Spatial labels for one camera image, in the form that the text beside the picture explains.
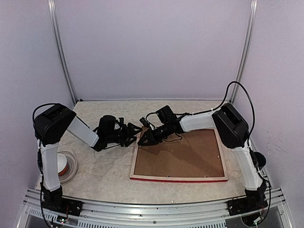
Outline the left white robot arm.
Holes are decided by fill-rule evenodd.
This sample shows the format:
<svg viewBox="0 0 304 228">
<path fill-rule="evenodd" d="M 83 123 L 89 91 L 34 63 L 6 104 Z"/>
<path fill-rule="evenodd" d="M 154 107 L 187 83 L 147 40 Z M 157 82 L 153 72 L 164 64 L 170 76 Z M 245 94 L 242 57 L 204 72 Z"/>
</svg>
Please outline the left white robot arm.
<svg viewBox="0 0 304 228">
<path fill-rule="evenodd" d="M 121 117 L 105 115 L 99 126 L 92 130 L 74 111 L 60 103 L 48 103 L 47 110 L 33 115 L 33 127 L 38 141 L 38 167 L 42 175 L 40 183 L 40 205 L 42 209 L 80 216 L 83 202 L 63 197 L 63 190 L 57 171 L 57 150 L 65 132 L 100 152 L 116 146 L 128 147 L 142 131 L 132 123 L 124 123 Z"/>
</svg>

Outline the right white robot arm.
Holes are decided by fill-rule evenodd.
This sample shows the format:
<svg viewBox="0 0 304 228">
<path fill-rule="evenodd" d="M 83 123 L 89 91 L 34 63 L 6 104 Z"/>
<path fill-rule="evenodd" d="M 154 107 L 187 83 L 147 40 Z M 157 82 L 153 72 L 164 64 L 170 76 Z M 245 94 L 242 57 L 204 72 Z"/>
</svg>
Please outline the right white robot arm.
<svg viewBox="0 0 304 228">
<path fill-rule="evenodd" d="M 142 118 L 147 127 L 138 141 L 139 146 L 153 146 L 172 134 L 187 133 L 202 129 L 216 129 L 222 144 L 231 149 L 240 166 L 245 182 L 245 197 L 227 202 L 231 216 L 249 213 L 268 207 L 265 197 L 266 180 L 262 177 L 256 152 L 251 148 L 248 123 L 230 103 L 200 113 L 175 114 L 167 105 L 156 114 L 162 125 L 153 128 Z"/>
</svg>

